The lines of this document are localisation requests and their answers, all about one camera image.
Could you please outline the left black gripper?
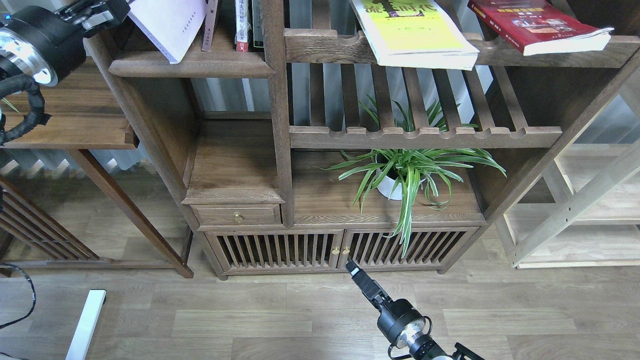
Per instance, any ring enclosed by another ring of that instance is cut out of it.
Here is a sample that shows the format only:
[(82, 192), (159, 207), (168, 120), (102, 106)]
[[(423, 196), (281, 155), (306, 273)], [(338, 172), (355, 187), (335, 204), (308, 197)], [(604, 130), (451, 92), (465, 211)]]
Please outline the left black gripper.
[(128, 0), (74, 0), (55, 12), (24, 7), (1, 25), (1, 79), (25, 74), (54, 87), (85, 62), (83, 39), (117, 27), (128, 13)]

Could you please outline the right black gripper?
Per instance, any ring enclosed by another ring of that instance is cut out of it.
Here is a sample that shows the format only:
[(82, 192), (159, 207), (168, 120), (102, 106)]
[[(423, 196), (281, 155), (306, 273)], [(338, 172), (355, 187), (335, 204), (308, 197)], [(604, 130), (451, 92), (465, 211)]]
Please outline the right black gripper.
[(345, 268), (364, 297), (380, 311), (377, 326), (390, 342), (388, 350), (393, 347), (398, 349), (409, 347), (410, 351), (416, 351), (420, 347), (426, 349), (433, 347), (433, 338), (429, 333), (423, 333), (427, 324), (432, 326), (429, 317), (423, 316), (404, 298), (391, 300), (381, 285), (361, 269), (354, 260), (348, 260)]

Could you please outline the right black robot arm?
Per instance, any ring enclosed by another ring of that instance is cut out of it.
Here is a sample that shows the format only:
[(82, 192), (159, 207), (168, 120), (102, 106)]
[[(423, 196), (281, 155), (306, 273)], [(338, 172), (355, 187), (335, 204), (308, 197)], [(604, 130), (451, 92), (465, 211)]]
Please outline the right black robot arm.
[(356, 262), (345, 264), (352, 280), (358, 285), (365, 298), (380, 312), (377, 327), (390, 342), (387, 355), (391, 360), (482, 360), (477, 353), (459, 342), (455, 352), (448, 355), (430, 337), (432, 320), (423, 316), (405, 298), (393, 300), (377, 281), (370, 278)]

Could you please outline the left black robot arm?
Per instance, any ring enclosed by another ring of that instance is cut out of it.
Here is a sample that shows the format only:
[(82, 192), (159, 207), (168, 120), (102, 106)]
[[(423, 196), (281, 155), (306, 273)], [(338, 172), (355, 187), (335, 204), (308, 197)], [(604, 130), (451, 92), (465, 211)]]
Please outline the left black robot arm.
[(6, 129), (1, 115), (1, 144), (45, 126), (41, 86), (54, 87), (87, 59), (84, 39), (118, 27), (130, 13), (127, 0), (76, 0), (55, 11), (26, 6), (1, 25), (1, 98), (25, 92), (29, 111), (22, 121)]

